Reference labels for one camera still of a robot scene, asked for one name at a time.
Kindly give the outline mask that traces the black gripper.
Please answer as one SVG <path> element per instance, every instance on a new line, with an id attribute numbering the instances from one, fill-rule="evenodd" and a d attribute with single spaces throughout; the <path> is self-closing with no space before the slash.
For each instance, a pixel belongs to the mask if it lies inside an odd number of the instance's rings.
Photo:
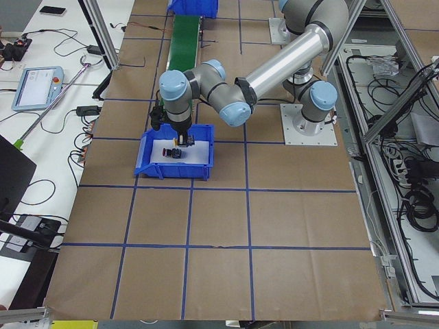
<path id="1" fill-rule="evenodd" d="M 174 122 L 174 130 L 178 134 L 178 137 L 175 138 L 176 147 L 180 146 L 180 136 L 183 136 L 182 138 L 183 147 L 188 147 L 188 137 L 187 137 L 188 129 L 189 129 L 188 121 Z"/>

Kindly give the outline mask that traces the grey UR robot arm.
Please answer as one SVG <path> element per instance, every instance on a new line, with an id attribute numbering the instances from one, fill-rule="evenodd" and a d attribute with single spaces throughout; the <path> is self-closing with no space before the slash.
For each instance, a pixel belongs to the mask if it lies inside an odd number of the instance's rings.
<path id="1" fill-rule="evenodd" d="M 287 80 L 316 56 L 327 53 L 347 30 L 349 13 L 345 1 L 280 1 L 288 31 L 297 37 L 274 57 L 249 73 L 226 83 L 218 60 L 209 60 L 185 72 L 170 70 L 159 79 L 159 89 L 168 122 L 176 131 L 176 144 L 188 147 L 193 139 L 191 105 L 204 97 L 231 127 L 243 125 L 254 105 L 269 90 Z"/>

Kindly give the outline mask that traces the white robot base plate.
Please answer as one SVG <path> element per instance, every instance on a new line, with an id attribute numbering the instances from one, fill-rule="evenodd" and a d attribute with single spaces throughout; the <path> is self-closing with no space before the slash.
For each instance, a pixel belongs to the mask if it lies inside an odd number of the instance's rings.
<path id="1" fill-rule="evenodd" d="M 287 146 L 336 147 L 333 124 L 313 123 L 302 115 L 301 104 L 280 105 L 284 141 Z"/>

